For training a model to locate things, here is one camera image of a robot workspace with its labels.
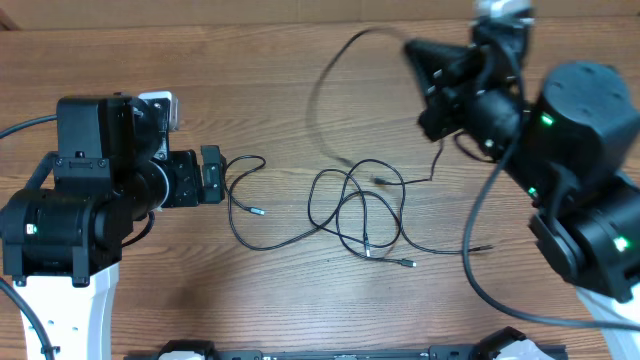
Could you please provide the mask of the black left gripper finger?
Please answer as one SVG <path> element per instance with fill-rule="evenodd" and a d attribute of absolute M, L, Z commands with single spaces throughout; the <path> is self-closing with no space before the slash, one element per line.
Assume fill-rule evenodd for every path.
<path fill-rule="evenodd" d="M 203 159 L 202 172 L 207 175 L 222 175 L 226 169 L 226 158 L 218 145 L 202 145 L 200 152 Z"/>
<path fill-rule="evenodd" d="M 202 200 L 204 204 L 219 204 L 226 197 L 223 181 L 219 175 L 205 175 L 203 178 Z"/>

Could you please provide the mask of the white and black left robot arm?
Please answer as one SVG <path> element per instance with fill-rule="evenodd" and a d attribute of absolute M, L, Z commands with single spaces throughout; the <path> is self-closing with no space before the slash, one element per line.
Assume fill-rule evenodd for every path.
<path fill-rule="evenodd" d="M 216 145 L 173 151 L 168 91 L 66 96 L 57 148 L 1 211 L 2 290 L 21 311 L 31 359 L 107 359 L 122 253 L 157 211 L 217 204 Z"/>

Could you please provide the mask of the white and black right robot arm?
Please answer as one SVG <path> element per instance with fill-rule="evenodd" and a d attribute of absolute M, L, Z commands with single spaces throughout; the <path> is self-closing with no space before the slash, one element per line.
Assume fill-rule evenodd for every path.
<path fill-rule="evenodd" d="M 639 355 L 639 187 L 623 171 L 639 113 L 612 68 L 569 62 L 524 95 L 521 41 L 404 46 L 424 94 L 419 123 L 437 141 L 468 134 L 531 198 L 529 227 L 573 285 L 615 359 Z"/>

